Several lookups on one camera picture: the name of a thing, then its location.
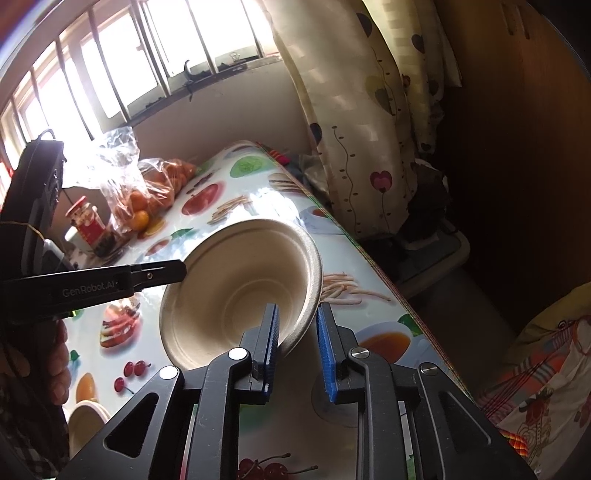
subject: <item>finger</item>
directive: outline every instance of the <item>finger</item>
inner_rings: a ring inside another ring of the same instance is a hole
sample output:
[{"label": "finger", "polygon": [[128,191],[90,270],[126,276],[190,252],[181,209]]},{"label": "finger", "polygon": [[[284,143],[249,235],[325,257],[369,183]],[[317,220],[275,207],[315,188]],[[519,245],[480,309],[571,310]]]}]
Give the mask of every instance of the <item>finger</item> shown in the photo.
[{"label": "finger", "polygon": [[[31,367],[29,366],[29,362],[24,357],[24,355],[8,346],[8,355],[10,356],[12,363],[17,369],[17,372],[20,374],[21,377],[27,377],[29,373],[31,373]],[[8,359],[5,355],[5,350],[3,347],[0,346],[0,374],[7,374],[9,377],[14,377],[14,371],[12,370],[10,364],[8,363]]]},{"label": "finger", "polygon": [[68,330],[63,320],[57,321],[56,343],[66,343],[68,340]]},{"label": "finger", "polygon": [[49,382],[49,395],[54,405],[63,405],[68,401],[71,383],[72,376],[68,369],[51,379]]},{"label": "finger", "polygon": [[55,377],[67,368],[69,360],[70,354],[66,344],[60,343],[56,345],[47,359],[47,371],[52,377]]}]

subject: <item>window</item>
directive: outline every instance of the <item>window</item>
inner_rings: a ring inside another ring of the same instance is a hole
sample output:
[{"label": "window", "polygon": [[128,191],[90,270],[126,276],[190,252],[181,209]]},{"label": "window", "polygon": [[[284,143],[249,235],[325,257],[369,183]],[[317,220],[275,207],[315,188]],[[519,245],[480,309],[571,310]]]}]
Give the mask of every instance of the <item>window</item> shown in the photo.
[{"label": "window", "polygon": [[276,53],[256,0],[100,0],[41,53],[1,110],[4,151],[16,168],[25,143],[51,128],[75,160],[102,132],[184,89],[185,62],[201,79]]}]

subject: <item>blue gripper pad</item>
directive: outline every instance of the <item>blue gripper pad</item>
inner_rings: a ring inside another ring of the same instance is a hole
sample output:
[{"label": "blue gripper pad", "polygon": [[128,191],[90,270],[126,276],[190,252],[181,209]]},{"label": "blue gripper pad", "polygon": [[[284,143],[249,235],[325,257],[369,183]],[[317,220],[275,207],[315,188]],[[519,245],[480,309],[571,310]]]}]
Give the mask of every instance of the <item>blue gripper pad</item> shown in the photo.
[{"label": "blue gripper pad", "polygon": [[269,348],[265,355],[265,396],[267,400],[273,392],[273,379],[275,378],[275,366],[277,364],[277,352],[279,343],[279,307],[275,305],[273,320],[271,322],[271,334],[269,336]]},{"label": "blue gripper pad", "polygon": [[337,394],[336,360],[322,307],[318,308],[316,312],[316,331],[318,333],[318,347],[320,349],[320,361],[322,362],[324,389],[328,393],[329,400],[334,403]]}]

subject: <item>printed cherry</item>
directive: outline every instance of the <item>printed cherry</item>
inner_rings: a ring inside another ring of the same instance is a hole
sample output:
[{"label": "printed cherry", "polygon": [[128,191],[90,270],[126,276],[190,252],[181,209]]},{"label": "printed cherry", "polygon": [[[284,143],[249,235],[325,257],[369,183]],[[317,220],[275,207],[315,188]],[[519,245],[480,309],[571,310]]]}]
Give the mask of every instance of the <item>printed cherry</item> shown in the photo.
[{"label": "printed cherry", "polygon": [[123,389],[126,389],[129,393],[135,395],[135,392],[131,391],[129,388],[125,386],[125,380],[123,377],[115,378],[115,391],[117,393],[120,393],[121,391],[123,391]]},{"label": "printed cherry", "polygon": [[238,466],[238,474],[236,475],[238,480],[265,480],[265,474],[262,468],[250,458],[243,459]]},{"label": "printed cherry", "polygon": [[238,473],[246,475],[252,469],[254,464],[254,460],[251,460],[250,458],[243,458],[238,464]]},{"label": "printed cherry", "polygon": [[260,467],[261,463],[274,458],[288,458],[291,454],[289,452],[283,455],[274,455],[263,458],[263,460],[251,460],[250,458],[243,458],[238,464],[238,480],[264,480],[263,469]]},{"label": "printed cherry", "polygon": [[137,362],[135,364],[135,367],[134,367],[134,373],[135,373],[135,375],[137,375],[138,377],[141,377],[145,373],[146,369],[148,367],[150,367],[151,365],[152,364],[147,364],[146,365],[146,362],[144,362],[143,360],[140,360],[139,362]]},{"label": "printed cherry", "polygon": [[304,473],[310,472],[311,470],[316,470],[318,465],[313,465],[309,468],[305,468],[303,470],[298,470],[296,472],[289,472],[287,467],[279,462],[269,463],[265,467],[264,474],[265,480],[288,480],[290,475],[295,475],[297,473]]},{"label": "printed cherry", "polygon": [[134,363],[127,362],[123,367],[123,374],[126,377],[130,377],[134,373]]}]

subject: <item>wooden door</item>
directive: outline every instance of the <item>wooden door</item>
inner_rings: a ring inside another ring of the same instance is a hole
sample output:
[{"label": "wooden door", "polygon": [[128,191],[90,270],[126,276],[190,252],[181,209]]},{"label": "wooden door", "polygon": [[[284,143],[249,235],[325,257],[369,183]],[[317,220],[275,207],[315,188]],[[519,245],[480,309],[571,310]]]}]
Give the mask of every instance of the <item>wooden door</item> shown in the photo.
[{"label": "wooden door", "polygon": [[591,85],[524,1],[436,4],[464,83],[446,90],[438,161],[468,269],[519,331],[589,281]]}]

